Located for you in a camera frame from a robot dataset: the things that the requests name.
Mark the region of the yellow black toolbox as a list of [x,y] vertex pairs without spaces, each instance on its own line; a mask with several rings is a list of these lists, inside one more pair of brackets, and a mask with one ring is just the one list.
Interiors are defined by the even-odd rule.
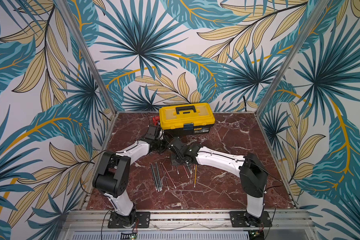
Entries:
[[216,121],[208,103],[163,107],[159,117],[160,126],[169,137],[207,134]]

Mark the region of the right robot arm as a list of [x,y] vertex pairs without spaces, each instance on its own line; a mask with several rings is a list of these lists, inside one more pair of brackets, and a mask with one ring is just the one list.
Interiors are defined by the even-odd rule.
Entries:
[[256,219],[262,216],[269,174],[255,154],[231,155],[200,144],[187,145],[179,138],[168,143],[168,149],[172,151],[175,165],[209,166],[238,177],[247,194],[247,215]]

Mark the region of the yellow pencil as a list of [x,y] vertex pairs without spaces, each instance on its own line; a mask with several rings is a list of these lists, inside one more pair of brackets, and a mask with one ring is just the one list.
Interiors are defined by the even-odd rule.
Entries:
[[198,169],[198,167],[197,167],[197,165],[195,164],[195,165],[194,165],[194,185],[193,185],[193,188],[196,187],[196,182],[197,182],[197,169]]

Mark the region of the green pencil with eraser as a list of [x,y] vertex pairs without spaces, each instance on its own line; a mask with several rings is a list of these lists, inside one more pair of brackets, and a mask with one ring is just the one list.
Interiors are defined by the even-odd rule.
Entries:
[[159,167],[157,167],[157,173],[158,173],[158,178],[159,178],[159,184],[160,184],[160,191],[163,190],[163,182],[162,182],[162,175],[160,174],[160,169]]

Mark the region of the dark blue printed pencil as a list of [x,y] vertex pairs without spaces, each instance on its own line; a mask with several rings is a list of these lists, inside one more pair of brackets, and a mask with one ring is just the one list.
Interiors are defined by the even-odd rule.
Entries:
[[163,184],[162,184],[162,180],[161,180],[161,176],[160,176],[159,165],[157,162],[155,162],[155,166],[156,166],[156,172],[157,172],[157,178],[158,178],[159,191],[161,192],[163,190]]

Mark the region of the teal pencil group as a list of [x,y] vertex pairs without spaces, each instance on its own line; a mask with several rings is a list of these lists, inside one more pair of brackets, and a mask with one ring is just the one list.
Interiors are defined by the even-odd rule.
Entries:
[[192,171],[191,166],[190,166],[190,165],[187,165],[187,168],[188,168],[188,170],[189,170],[190,174],[192,175],[192,174],[193,174],[193,171]]

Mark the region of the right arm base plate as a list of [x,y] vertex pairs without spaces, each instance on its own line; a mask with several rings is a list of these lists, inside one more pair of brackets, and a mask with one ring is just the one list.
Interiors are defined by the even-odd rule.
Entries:
[[258,218],[250,215],[247,211],[231,211],[229,215],[233,228],[266,228],[272,226],[271,217],[267,211],[263,211]]

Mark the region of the red capped pencil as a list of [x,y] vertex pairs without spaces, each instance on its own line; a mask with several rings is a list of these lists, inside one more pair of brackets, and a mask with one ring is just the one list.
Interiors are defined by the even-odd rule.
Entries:
[[164,170],[165,170],[166,174],[168,175],[168,177],[169,177],[169,179],[170,179],[171,183],[173,184],[174,188],[175,188],[175,189],[177,189],[177,186],[175,185],[175,183],[174,183],[173,179],[172,179],[172,178],[171,178],[171,176],[169,175],[169,172],[167,171],[166,167],[164,166],[164,164],[162,164],[162,165],[163,165],[163,168],[164,168]]

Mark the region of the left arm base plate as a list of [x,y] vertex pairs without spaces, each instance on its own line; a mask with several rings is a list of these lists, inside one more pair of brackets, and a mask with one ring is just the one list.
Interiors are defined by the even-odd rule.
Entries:
[[137,227],[138,229],[147,229],[150,226],[150,221],[150,212],[131,212],[128,216],[111,213],[108,228],[127,229]]

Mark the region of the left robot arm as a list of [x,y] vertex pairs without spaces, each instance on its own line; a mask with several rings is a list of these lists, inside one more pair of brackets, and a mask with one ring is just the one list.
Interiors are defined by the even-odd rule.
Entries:
[[166,147],[164,140],[142,138],[123,150],[106,151],[102,155],[92,184],[108,198],[117,215],[129,217],[135,207],[127,193],[131,164],[152,151],[161,151]]

